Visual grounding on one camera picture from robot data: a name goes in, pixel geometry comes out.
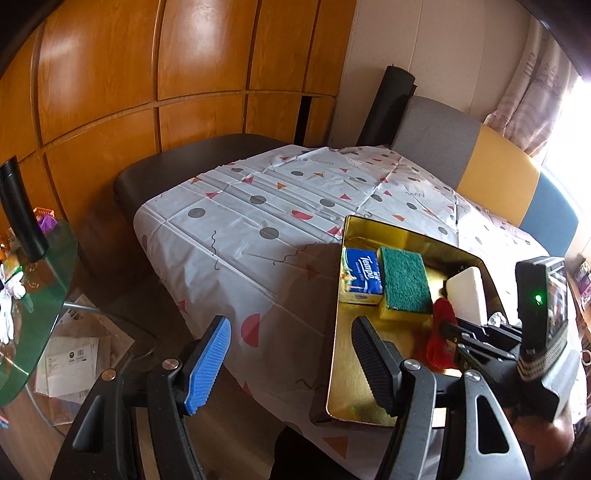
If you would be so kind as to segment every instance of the chair backrest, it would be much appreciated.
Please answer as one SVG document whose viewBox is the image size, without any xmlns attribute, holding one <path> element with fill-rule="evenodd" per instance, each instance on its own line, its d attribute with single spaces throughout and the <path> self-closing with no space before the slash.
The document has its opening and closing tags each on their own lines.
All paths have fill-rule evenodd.
<svg viewBox="0 0 591 480">
<path fill-rule="evenodd" d="M 413 96 L 392 149 L 528 232 L 550 255 L 566 255 L 579 225 L 572 205 L 529 155 L 478 120 Z"/>
</svg>

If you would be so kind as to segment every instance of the table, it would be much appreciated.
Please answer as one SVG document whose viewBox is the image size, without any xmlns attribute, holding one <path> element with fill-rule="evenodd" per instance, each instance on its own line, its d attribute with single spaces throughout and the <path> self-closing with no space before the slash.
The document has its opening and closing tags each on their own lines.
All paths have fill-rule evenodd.
<svg viewBox="0 0 591 480">
<path fill-rule="evenodd" d="M 231 320 L 225 365 L 242 388 L 351 473 L 372 479 L 390 431 L 309 420 L 326 325 L 334 315 L 335 244 L 352 214 L 483 259 L 512 323 L 515 263 L 547 254 L 529 234 L 377 147 L 288 145 L 229 163 L 146 202 L 134 229 L 195 337 L 216 314 Z M 569 326 L 578 341 L 574 321 Z M 584 415 L 580 402 L 573 403 Z"/>
<path fill-rule="evenodd" d="M 0 345 L 0 406 L 18 395 L 35 370 L 72 285 L 77 242 L 70 225 L 58 220 L 47 239 L 49 250 L 35 263 L 18 251 L 28 293 L 14 301 L 14 340 Z"/>
</svg>

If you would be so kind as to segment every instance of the wooden floor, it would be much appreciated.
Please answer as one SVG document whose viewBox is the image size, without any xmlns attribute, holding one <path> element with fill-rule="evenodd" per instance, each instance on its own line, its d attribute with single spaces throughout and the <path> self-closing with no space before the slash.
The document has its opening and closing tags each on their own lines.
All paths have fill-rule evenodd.
<svg viewBox="0 0 591 480">
<path fill-rule="evenodd" d="M 155 276 L 117 299 L 109 310 L 141 321 L 158 336 L 153 362 L 178 354 L 191 340 L 183 318 Z M 0 445 L 24 480 L 49 479 L 63 438 L 43 422 L 25 391 L 5 407 L 5 412 L 10 428 L 0 429 Z M 157 480 L 144 409 L 138 410 L 138 424 L 146 478 Z M 245 394 L 224 368 L 207 405 L 187 419 L 187 425 L 209 480 L 266 480 L 275 440 L 284 428 Z"/>
</svg>

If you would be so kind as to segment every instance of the gold tray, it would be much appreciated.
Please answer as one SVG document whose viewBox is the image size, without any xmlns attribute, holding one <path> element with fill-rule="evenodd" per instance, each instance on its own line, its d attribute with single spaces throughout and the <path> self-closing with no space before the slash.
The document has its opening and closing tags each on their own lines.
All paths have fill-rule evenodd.
<svg viewBox="0 0 591 480">
<path fill-rule="evenodd" d="M 420 233 L 356 216 L 345 219 L 343 247 L 377 250 L 381 245 L 410 250 L 421 254 L 427 270 L 427 279 L 433 301 L 445 295 L 445 281 L 463 267 L 478 267 L 482 275 L 488 315 L 502 312 L 495 285 L 484 262 L 457 247 Z M 359 360 L 351 344 L 351 324 L 365 315 L 379 335 L 393 342 L 404 358 L 423 360 L 421 351 L 431 331 L 433 318 L 423 324 L 402 320 L 380 320 L 378 307 L 338 302 L 333 344 L 332 367 L 326 398 L 326 413 L 331 420 L 393 426 L 396 418 L 379 407 L 371 394 Z M 458 371 L 444 371 L 459 375 Z"/>
</svg>

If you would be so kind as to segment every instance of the blue gripper pad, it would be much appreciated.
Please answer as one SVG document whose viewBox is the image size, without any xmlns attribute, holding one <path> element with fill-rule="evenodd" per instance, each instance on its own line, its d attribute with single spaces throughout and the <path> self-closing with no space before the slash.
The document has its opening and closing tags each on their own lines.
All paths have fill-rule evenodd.
<svg viewBox="0 0 591 480">
<path fill-rule="evenodd" d="M 189 376 L 189 394 L 184 401 L 189 415 L 194 415 L 197 409 L 203 407 L 207 402 L 223 359 L 230 347 L 231 337 L 230 320 L 223 318 L 207 341 L 203 353 Z"/>
</svg>

